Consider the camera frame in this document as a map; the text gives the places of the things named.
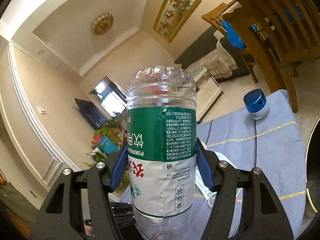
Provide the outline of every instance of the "black gripper frame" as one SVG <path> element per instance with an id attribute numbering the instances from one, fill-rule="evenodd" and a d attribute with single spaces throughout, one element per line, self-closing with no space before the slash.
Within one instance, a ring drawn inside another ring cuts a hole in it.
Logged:
<path id="1" fill-rule="evenodd" d="M 199 156 L 204 157 L 210 167 L 211 179 L 214 183 L 211 191 L 217 191 L 208 223 L 199 239 L 226 240 L 228 238 L 237 188 L 243 188 L 242 212 L 237 235 L 231 239 L 293 239 L 292 230 L 280 200 L 260 169 L 243 171 L 229 164 L 220 166 L 215 153 L 205 150 L 197 139 L 197 158 Z M 123 239 L 110 206 L 108 193 L 119 186 L 127 163 L 127 142 L 125 142 L 118 152 L 108 156 L 104 161 L 104 167 L 98 165 L 100 167 L 98 168 L 95 165 L 86 171 L 71 171 L 69 174 L 65 172 L 66 175 L 62 173 L 44 200 L 33 225 L 30 239 L 91 240 L 92 238 L 84 231 L 81 202 L 83 188 L 88 189 L 95 238 L 97 240 Z M 314 222 L 310 224 L 313 225 L 309 225 L 298 240 L 315 239 L 314 236 L 318 236 L 320 232 L 320 227 L 317 226 L 319 220 L 320 217 L 317 215 Z"/>

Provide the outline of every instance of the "window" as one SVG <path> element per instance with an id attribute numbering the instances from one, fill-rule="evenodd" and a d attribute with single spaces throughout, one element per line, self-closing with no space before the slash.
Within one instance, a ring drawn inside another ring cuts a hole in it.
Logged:
<path id="1" fill-rule="evenodd" d="M 127 96 L 107 76 L 91 91 L 91 95 L 111 116 L 122 113 L 127 107 Z"/>

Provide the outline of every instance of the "blue plastic bag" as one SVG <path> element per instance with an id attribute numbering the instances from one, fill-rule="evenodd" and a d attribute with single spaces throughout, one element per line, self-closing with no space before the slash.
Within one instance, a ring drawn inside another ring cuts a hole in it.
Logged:
<path id="1" fill-rule="evenodd" d="M 243 50 L 246 48 L 246 45 L 244 44 L 238 33 L 236 33 L 236 31 L 231 27 L 230 23 L 223 20 L 222 26 L 227 31 L 227 38 L 232 46 L 236 46 L 239 50 Z M 257 32 L 258 30 L 255 24 L 252 25 L 251 28 L 255 32 Z"/>

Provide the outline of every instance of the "blue jar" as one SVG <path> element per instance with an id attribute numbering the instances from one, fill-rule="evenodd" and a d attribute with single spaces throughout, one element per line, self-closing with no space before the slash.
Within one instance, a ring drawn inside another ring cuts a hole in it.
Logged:
<path id="1" fill-rule="evenodd" d="M 243 102 L 253 119 L 259 120 L 269 114 L 270 108 L 261 89 L 255 89 L 243 97 Z"/>

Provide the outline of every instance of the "face mask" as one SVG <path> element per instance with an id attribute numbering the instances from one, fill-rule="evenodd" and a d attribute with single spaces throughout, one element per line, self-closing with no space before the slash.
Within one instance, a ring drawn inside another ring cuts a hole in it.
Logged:
<path id="1" fill-rule="evenodd" d="M 201 142 L 201 144 L 203 145 L 204 149 L 207 150 L 207 146 L 204 142 Z M 215 152 L 215 154 L 217 155 L 218 159 L 220 161 L 226 161 L 228 162 L 229 164 L 231 164 L 235 169 L 236 169 L 236 166 L 233 165 L 233 163 L 227 158 L 225 157 L 225 155 L 223 155 L 222 153 L 219 153 L 219 152 Z M 201 193 L 203 194 L 204 198 L 208 201 L 208 205 L 210 207 L 213 207 L 211 204 L 210 204 L 210 198 L 214 195 L 217 194 L 217 192 L 211 192 L 209 190 L 208 187 L 206 187 L 203 183 L 203 180 L 201 178 L 201 175 L 200 175 L 200 171 L 198 169 L 198 166 L 196 166 L 196 185 L 197 187 L 199 188 L 199 190 L 201 191 Z M 240 193 L 240 190 L 241 189 L 238 189 L 238 192 L 236 194 L 236 197 L 238 196 L 238 194 Z"/>

